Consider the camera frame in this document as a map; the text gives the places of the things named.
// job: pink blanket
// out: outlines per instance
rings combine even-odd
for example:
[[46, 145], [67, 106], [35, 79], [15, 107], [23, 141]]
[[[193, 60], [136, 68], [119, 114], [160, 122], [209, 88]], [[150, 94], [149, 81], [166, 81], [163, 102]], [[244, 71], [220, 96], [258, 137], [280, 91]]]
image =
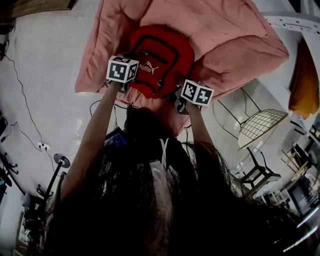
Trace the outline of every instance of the pink blanket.
[[[289, 57], [284, 44], [251, 0], [102, 0], [86, 45], [76, 92], [103, 92], [110, 56], [128, 52], [138, 26], [161, 24], [184, 34], [195, 53], [191, 77], [218, 99], [278, 68]], [[177, 136], [189, 125], [166, 99], [136, 89], [117, 98], [156, 113]]]

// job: human arm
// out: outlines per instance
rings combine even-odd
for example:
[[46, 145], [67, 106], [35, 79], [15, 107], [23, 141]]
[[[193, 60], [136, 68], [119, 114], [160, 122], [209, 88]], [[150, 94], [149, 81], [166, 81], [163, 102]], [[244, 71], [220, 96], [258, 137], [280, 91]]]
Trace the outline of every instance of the human arm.
[[89, 167], [99, 150], [104, 146], [112, 108], [119, 89], [120, 84], [112, 82], [87, 125], [79, 150], [61, 185], [62, 199], [84, 181]]
[[193, 141], [195, 143], [208, 143], [213, 145], [209, 132], [206, 128], [204, 119], [198, 105], [194, 105], [187, 101], [186, 110], [189, 112]]

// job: red backpack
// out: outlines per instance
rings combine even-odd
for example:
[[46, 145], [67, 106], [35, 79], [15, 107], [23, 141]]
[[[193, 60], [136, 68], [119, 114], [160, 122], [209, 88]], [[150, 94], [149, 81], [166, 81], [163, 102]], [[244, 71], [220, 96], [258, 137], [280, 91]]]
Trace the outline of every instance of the red backpack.
[[166, 98], [174, 93], [179, 77], [188, 77], [195, 53], [189, 41], [171, 29], [139, 27], [130, 38], [130, 59], [139, 61], [135, 80], [129, 86], [147, 98]]

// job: orange pillow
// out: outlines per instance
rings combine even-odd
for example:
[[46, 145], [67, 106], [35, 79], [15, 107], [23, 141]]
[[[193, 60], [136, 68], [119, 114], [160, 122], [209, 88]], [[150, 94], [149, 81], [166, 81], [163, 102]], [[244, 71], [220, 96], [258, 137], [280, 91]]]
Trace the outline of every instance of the orange pillow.
[[291, 81], [289, 110], [307, 119], [319, 109], [319, 79], [314, 60], [304, 39], [299, 43]]

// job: power outlet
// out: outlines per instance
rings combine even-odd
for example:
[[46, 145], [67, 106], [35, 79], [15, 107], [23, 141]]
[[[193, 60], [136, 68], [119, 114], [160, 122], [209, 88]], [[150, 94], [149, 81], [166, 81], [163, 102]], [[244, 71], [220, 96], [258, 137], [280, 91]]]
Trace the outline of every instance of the power outlet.
[[38, 147], [40, 147], [42, 150], [50, 150], [50, 145], [46, 143], [41, 143], [41, 141], [38, 141]]

